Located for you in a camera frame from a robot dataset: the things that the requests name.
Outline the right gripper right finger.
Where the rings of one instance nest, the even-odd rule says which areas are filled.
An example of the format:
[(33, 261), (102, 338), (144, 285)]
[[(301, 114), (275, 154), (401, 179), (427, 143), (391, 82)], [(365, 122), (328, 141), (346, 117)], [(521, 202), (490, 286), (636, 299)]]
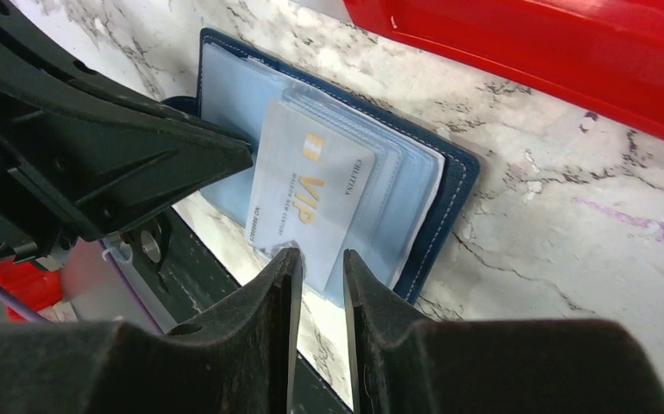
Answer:
[(664, 413), (637, 340), (601, 319), (435, 321), (343, 259), (357, 413)]

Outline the navy blue card holder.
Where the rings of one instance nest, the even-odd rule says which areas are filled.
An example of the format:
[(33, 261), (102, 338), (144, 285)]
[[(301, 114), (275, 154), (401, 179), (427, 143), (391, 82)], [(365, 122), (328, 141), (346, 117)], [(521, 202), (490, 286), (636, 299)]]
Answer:
[(477, 157), (328, 81), (204, 28), (197, 94), (170, 97), (167, 103), (249, 143), (253, 164), (248, 169), (201, 190), (244, 231), (272, 100), (291, 104), (376, 156), (328, 283), (320, 292), (310, 289), (341, 304), (343, 254), (354, 250), (383, 285), (414, 303), (479, 176)]

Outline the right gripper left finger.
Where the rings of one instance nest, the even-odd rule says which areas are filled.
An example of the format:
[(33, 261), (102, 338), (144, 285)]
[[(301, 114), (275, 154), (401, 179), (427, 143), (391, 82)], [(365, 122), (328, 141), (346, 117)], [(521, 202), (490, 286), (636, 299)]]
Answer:
[(153, 335), (132, 323), (0, 324), (0, 413), (287, 413), (303, 260)]

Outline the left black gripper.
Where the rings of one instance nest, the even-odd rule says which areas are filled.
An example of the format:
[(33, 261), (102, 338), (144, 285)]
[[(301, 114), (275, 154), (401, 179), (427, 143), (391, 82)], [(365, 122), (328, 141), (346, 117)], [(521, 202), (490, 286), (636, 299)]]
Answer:
[(89, 68), (0, 1), (0, 259), (65, 262), (248, 169), (236, 133)]

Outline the red plastic bin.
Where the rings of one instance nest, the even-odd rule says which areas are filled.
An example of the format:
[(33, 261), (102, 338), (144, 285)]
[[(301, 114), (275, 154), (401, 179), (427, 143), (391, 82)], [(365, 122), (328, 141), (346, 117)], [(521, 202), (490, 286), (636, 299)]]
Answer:
[(377, 35), (664, 140), (664, 1), (354, 0)]

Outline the silver VIP card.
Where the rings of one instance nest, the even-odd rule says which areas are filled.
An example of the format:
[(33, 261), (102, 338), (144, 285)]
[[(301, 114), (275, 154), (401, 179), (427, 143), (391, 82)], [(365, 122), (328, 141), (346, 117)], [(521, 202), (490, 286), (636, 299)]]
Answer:
[(261, 130), (247, 241), (268, 255), (298, 247), (306, 284), (324, 290), (375, 161), (374, 151), (272, 100)]

